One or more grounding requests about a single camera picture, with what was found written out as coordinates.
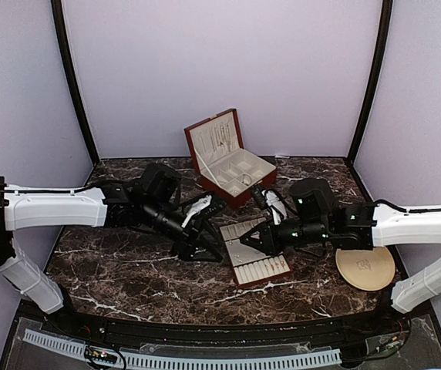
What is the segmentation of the red jewelry tray insert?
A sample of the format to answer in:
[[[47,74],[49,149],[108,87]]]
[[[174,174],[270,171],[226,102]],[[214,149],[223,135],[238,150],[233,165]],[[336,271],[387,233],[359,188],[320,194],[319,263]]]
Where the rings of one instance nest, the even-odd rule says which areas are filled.
[[[234,273],[234,282],[240,289],[275,281],[292,272],[283,254],[277,257],[267,256],[240,242],[241,235],[263,221],[264,218],[258,218],[220,227],[220,234]]]

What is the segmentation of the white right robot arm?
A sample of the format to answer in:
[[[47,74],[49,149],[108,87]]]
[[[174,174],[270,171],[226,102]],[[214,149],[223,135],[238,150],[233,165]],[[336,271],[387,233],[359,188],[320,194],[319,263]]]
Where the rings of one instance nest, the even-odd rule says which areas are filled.
[[[262,209],[273,213],[272,220],[259,223],[239,238],[240,242],[267,256],[276,256],[286,247],[330,243],[337,251],[371,251],[400,244],[441,244],[441,205],[401,207],[387,200],[370,203],[338,203],[327,180],[305,178],[293,183],[289,195],[293,218],[275,190],[260,185],[252,197]],[[417,274],[386,288],[386,303],[367,318],[367,327],[382,335],[397,321],[397,312],[441,294],[441,257]]]

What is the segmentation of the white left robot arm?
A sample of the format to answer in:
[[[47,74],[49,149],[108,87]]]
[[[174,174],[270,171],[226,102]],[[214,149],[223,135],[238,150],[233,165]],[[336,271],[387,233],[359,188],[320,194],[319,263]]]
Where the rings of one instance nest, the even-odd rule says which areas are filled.
[[[225,201],[206,193],[182,202],[179,172],[151,163],[129,181],[102,180],[81,188],[41,189],[9,185],[0,177],[0,274],[34,301],[66,336],[82,330],[63,288],[33,264],[15,242],[14,231],[31,227],[87,226],[150,228],[172,241],[182,261],[220,262],[221,238],[209,219]]]

